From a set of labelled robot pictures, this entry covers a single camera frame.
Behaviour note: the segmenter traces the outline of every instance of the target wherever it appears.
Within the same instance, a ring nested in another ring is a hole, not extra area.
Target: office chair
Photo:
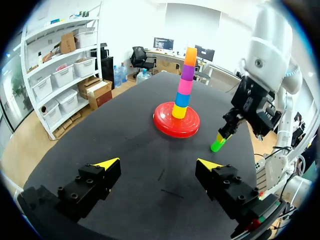
[[[200,66],[199,66],[198,60],[196,60],[194,68],[195,68],[195,71],[193,76],[196,77],[196,81],[199,82],[199,80],[206,80],[205,85],[208,85],[211,78],[209,75],[199,71]]]
[[[133,46],[133,54],[130,57],[130,61],[134,68],[139,68],[138,72],[133,74],[133,78],[135,79],[140,69],[146,69],[147,71],[153,69],[152,75],[154,74],[154,69],[156,67],[156,57],[147,56],[145,49],[142,46]],[[147,58],[153,59],[153,62],[146,62]]]

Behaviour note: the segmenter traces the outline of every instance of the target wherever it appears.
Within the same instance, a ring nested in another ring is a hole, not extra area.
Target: screw
[[[70,197],[73,199],[73,200],[77,200],[78,199],[78,194],[76,193],[71,193]]]
[[[255,66],[260,69],[264,66],[264,64],[260,59],[257,59],[255,60]]]
[[[86,180],[86,183],[87,183],[88,185],[91,185],[91,184],[94,183],[94,181],[93,181],[92,179],[87,179],[87,180]]]
[[[239,195],[239,196],[237,197],[237,201],[240,202],[240,203],[244,203],[245,200],[246,200],[246,197],[243,196],[243,195]]]
[[[253,195],[258,195],[258,194],[259,194],[259,188],[255,187],[255,188],[252,190],[252,194],[253,194]]]
[[[240,183],[240,182],[242,181],[242,178],[241,178],[240,176],[236,176],[235,179],[236,179],[236,181],[237,181],[238,183]]]
[[[79,182],[80,179],[81,179],[81,176],[77,175],[77,176],[75,176],[75,179],[74,179],[74,180],[75,180],[76,182]]]

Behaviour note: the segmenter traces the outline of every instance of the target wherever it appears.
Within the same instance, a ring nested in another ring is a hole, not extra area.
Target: brown box
[[[67,54],[76,50],[75,37],[73,32],[61,36],[60,52]]]
[[[96,110],[102,104],[108,102],[111,99],[112,99],[112,93],[111,93],[111,91],[107,91],[97,98],[93,98],[93,97],[89,96],[89,104],[93,110]]]
[[[99,83],[100,81],[101,81],[101,78],[90,76],[90,77],[86,78],[85,80],[79,82],[78,89],[79,89],[80,96],[83,97],[84,99],[88,99],[87,89],[92,87],[93,85]]]
[[[103,80],[102,83],[99,82],[98,84],[87,89],[89,104],[93,110],[96,110],[102,104],[112,99],[111,86],[111,81]]]
[[[75,120],[81,118],[81,114],[80,114],[80,112],[78,111],[77,113],[73,114],[70,118],[71,118],[71,120],[74,122]]]
[[[53,135],[58,138],[65,132],[65,129],[62,126],[59,126],[56,130],[54,130]]]
[[[72,120],[68,118],[64,123],[62,123],[62,127],[67,129],[72,124]]]

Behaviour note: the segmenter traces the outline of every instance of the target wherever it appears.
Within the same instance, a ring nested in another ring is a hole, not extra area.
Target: black tabletop surface
[[[84,164],[120,157],[122,175],[80,225],[118,239],[229,239],[237,222],[206,195],[195,177],[196,160],[231,164],[255,187],[249,130],[242,124],[218,153],[210,152],[231,96],[194,82],[189,106],[200,117],[198,132],[177,139],[158,131],[153,112],[175,100],[179,79],[161,72],[105,103],[46,153],[24,188],[44,185],[56,194]]]

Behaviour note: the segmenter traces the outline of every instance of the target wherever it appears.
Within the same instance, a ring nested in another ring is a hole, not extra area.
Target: white storage bin
[[[75,47],[77,49],[85,48],[97,44],[97,31],[94,27],[82,27],[73,31],[77,39]]]
[[[59,102],[66,114],[72,112],[78,107],[77,91],[72,88],[61,93],[56,100]]]
[[[59,88],[74,80],[74,75],[72,74],[73,66],[74,65],[71,64],[70,66],[67,66],[59,71],[52,73],[52,78],[53,80],[55,80]]]
[[[44,99],[46,96],[48,96],[50,93],[52,93],[52,85],[51,85],[51,79],[50,76],[46,77],[40,77],[37,80],[32,81],[33,86],[32,89],[38,98],[38,100]]]
[[[86,59],[87,60],[82,62],[73,63],[75,75],[77,75],[78,77],[83,78],[85,76],[93,74],[95,71],[97,58],[94,56],[89,56],[86,57]]]
[[[56,124],[56,122],[58,122],[62,118],[62,115],[58,106],[59,106],[59,103],[55,99],[48,101],[44,105],[46,109],[45,109],[45,112],[42,112],[42,115],[46,123],[48,124],[49,128],[51,128],[54,124]]]

